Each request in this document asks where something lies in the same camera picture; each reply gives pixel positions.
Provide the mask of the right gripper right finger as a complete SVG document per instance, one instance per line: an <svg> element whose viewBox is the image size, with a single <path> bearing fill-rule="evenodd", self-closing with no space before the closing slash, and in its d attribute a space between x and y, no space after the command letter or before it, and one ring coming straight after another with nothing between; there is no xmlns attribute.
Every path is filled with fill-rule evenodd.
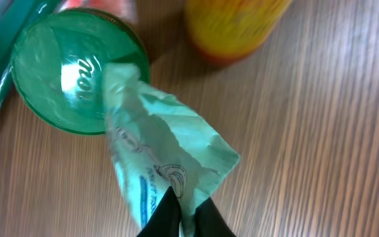
<svg viewBox="0 0 379 237"><path fill-rule="evenodd" d="M195 211L195 237L236 237L209 197Z"/></svg>

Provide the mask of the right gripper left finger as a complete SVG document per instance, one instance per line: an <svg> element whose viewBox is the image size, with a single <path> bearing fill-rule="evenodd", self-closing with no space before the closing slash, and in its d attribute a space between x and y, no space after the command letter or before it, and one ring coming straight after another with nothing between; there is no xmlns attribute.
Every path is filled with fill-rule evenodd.
<svg viewBox="0 0 379 237"><path fill-rule="evenodd" d="M169 187L137 237L179 237L181 217L179 201L172 187Z"/></svg>

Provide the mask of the teal wet wipes pack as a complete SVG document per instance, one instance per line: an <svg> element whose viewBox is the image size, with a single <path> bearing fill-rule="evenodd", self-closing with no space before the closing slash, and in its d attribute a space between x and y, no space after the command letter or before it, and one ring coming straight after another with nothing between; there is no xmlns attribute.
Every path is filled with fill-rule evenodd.
<svg viewBox="0 0 379 237"><path fill-rule="evenodd" d="M122 197L145 227L172 188L184 236L195 234L195 211L239 163L240 155L203 117L141 81L132 63L103 69L106 133Z"/></svg>

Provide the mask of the green cap white jar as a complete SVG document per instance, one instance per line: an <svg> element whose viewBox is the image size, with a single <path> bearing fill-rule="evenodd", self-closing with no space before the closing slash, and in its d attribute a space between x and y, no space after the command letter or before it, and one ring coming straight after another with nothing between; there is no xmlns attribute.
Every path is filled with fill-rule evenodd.
<svg viewBox="0 0 379 237"><path fill-rule="evenodd" d="M29 25L17 39L11 75L25 104L65 132L104 134L103 68L107 63L138 66L150 81L149 60L136 33L119 17L75 8Z"/></svg>

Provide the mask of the red yellow sauce bottle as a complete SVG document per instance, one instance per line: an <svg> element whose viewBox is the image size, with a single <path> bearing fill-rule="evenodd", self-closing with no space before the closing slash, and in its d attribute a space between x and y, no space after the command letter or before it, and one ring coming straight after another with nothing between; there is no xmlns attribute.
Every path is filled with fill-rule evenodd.
<svg viewBox="0 0 379 237"><path fill-rule="evenodd" d="M291 0L187 0L188 36L210 62L234 63L269 37Z"/></svg>

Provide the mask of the small red white snack packet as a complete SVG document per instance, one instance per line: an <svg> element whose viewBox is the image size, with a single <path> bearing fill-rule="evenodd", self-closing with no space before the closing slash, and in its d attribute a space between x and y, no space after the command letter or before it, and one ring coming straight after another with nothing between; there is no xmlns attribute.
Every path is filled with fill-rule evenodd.
<svg viewBox="0 0 379 237"><path fill-rule="evenodd" d="M134 0L64 0L57 11L77 8L97 9L131 23L137 21L136 2Z"/></svg>

